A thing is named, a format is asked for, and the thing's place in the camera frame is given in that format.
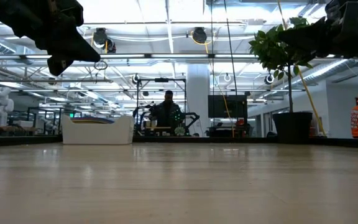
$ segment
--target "ceiling light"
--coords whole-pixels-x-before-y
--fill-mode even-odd
[[[227,73],[226,76],[224,77],[224,81],[229,82],[230,80],[231,80],[231,77]]]
[[[250,101],[250,102],[253,102],[253,101],[266,101],[266,100],[264,100],[264,99],[247,99],[247,101]]]
[[[215,57],[216,58],[231,58],[233,56],[233,58],[257,58],[257,56],[255,55],[250,55],[250,54],[216,54]]]
[[[274,82],[274,76],[273,75],[267,75],[265,77],[265,84],[271,85]]]
[[[152,58],[208,58],[208,54],[152,54]]]
[[[101,58],[144,58],[144,54],[109,54],[109,55],[101,55]]]
[[[61,102],[63,102],[63,101],[67,101],[67,99],[66,98],[61,98],[61,97],[49,97],[51,100],[55,100],[55,101],[61,101]]]
[[[12,88],[22,88],[23,86],[17,83],[11,83],[11,82],[0,82],[0,85],[12,87]]]
[[[88,91],[88,92],[86,92],[85,93],[88,97],[90,97],[90,98],[93,98],[93,99],[95,99],[95,100],[97,100],[99,97],[97,96],[97,94],[95,94],[95,93],[93,93],[93,92],[91,92],[91,91]]]
[[[38,93],[31,93],[30,92],[30,94],[33,95],[33,96],[44,97],[44,96],[42,96],[41,94],[38,94]]]

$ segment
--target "ductwork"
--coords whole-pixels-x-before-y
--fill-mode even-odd
[[[0,53],[26,55],[26,54],[34,54],[34,51],[29,49],[28,47],[12,44],[0,38]],[[31,60],[20,60],[19,62],[28,65],[32,64]]]
[[[321,64],[312,68],[311,70],[308,70],[303,74],[303,78],[306,84],[317,83],[328,77],[344,72],[347,69],[354,67],[356,64],[356,61],[353,59],[339,59],[335,62]],[[297,84],[302,85],[300,77],[292,81],[292,85]]]

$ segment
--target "ceiling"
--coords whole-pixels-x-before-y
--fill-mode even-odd
[[[78,28],[78,32],[92,44],[92,35],[96,28],[106,28],[108,36],[116,44],[117,54],[205,54],[206,52],[229,54],[231,53],[230,44],[234,54],[248,54],[248,41],[252,40],[255,32],[269,30],[282,22],[277,2],[268,0],[227,0],[227,13],[222,0],[213,0],[212,7],[209,0],[153,0],[153,4],[149,0],[78,0],[78,2],[84,8],[85,20],[83,26]],[[325,4],[308,4],[308,2],[310,1],[282,0],[284,18],[288,20],[290,17],[303,15],[308,18],[309,22],[314,22],[325,16]],[[187,36],[195,27],[204,28],[210,44],[207,46],[195,44],[193,39]],[[46,54],[37,49],[32,40],[26,37],[21,39],[16,37],[11,28],[1,23],[0,41],[11,46],[26,46],[35,54]],[[104,53],[100,49],[96,50],[101,54]],[[31,65],[25,65],[14,60],[0,60],[0,80],[55,78],[48,72],[46,60],[33,60],[32,62]],[[123,90],[135,90],[135,85],[132,83],[134,75],[140,78],[186,78],[189,64],[203,63],[211,68],[211,61],[208,59],[132,58],[129,60],[107,59],[105,62],[108,67],[102,71],[95,70],[93,64],[76,62],[57,78],[73,80],[71,83],[59,82],[55,85],[45,82],[20,83],[17,89],[60,90],[57,93],[34,92],[40,95],[35,96],[39,97],[40,101],[45,101],[45,96],[66,98],[67,102],[77,103],[100,103],[100,99],[103,99],[102,101],[107,101],[110,105],[112,103],[118,105],[123,113],[128,113],[135,103],[135,92]],[[264,84],[267,71],[257,61],[236,60],[233,71],[230,60],[215,60],[213,74],[220,88],[223,90],[234,88],[233,73],[236,75],[238,88],[271,88]],[[68,91],[73,86],[85,90],[110,89],[114,92],[95,91],[98,97],[93,99]],[[184,97],[180,87],[173,82],[149,83],[144,88],[176,90],[174,99]],[[148,97],[141,96],[141,98],[144,103],[150,103],[153,99],[156,102],[162,100],[162,96],[163,92],[156,91],[150,92]],[[47,102],[61,103],[51,98],[48,98]]]

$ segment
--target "desk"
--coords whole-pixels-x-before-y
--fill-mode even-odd
[[[173,136],[173,130],[171,127],[146,127],[145,136],[167,136],[164,133],[168,133],[168,136]]]
[[[242,133],[247,131],[247,127],[233,126],[234,137],[242,137]],[[211,138],[231,138],[233,136],[233,130],[230,126],[215,126],[209,127],[209,136]]]

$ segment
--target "wall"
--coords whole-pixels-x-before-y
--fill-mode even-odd
[[[329,126],[332,138],[352,138],[351,110],[356,105],[358,85],[327,86]]]
[[[329,133],[329,113],[328,113],[328,101],[326,91],[326,81],[320,81],[316,86],[308,86],[313,99],[314,106],[322,119],[324,130]],[[294,92],[293,93],[293,110],[294,112],[311,111],[313,109],[310,105],[310,101],[306,92]],[[249,108],[248,116],[257,116],[264,113],[280,110],[289,107],[288,95],[282,101],[274,101],[271,103],[268,101],[268,105],[256,106]]]

